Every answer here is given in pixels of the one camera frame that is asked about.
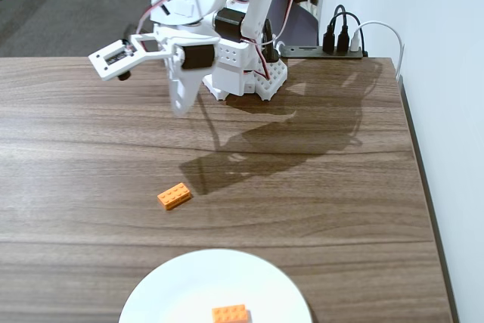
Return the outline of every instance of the gray carpet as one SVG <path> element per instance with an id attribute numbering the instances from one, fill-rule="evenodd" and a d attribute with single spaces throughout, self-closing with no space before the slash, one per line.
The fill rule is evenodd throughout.
<path id="1" fill-rule="evenodd" d="M 282 26 L 287 0 L 269 11 L 273 31 Z M 150 0 L 0 0 L 0 57 L 87 56 L 133 34 Z M 151 31 L 149 20 L 144 25 Z M 318 21 L 295 5 L 281 40 L 316 45 Z"/>

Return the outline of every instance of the floor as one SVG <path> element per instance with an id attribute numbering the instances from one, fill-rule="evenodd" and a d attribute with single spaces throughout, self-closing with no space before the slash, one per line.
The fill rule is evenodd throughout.
<path id="1" fill-rule="evenodd" d="M 0 57 L 86 56 L 133 33 L 149 1 L 0 0 Z"/>

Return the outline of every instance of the white wall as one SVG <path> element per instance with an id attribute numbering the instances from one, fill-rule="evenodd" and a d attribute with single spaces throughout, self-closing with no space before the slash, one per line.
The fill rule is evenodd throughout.
<path id="1" fill-rule="evenodd" d="M 483 323 L 484 0 L 321 0 L 321 35 L 339 3 L 404 39 L 402 76 L 459 317 Z M 389 30 L 367 26 L 365 40 L 371 57 L 396 62 Z"/>

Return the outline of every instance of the power strip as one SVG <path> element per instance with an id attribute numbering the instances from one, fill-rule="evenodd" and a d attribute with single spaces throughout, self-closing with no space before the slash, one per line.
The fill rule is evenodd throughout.
<path id="1" fill-rule="evenodd" d="M 327 58 L 333 60 L 339 59 L 353 59 L 358 60 L 363 58 L 363 51 L 361 48 L 356 52 L 347 51 L 346 53 L 337 52 L 336 48 L 332 54 L 323 51 L 321 46 L 295 46 L 283 45 L 279 48 L 281 57 L 283 58 Z"/>

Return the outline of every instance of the lego brick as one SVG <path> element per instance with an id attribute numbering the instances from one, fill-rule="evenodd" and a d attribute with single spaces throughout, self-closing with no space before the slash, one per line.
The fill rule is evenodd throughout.
<path id="1" fill-rule="evenodd" d="M 249 315 L 244 304 L 212 309 L 213 323 L 248 323 Z"/>
<path id="2" fill-rule="evenodd" d="M 175 187 L 158 195 L 158 201 L 165 207 L 165 210 L 172 210 L 190 198 L 190 190 L 183 183 L 179 183 Z"/>

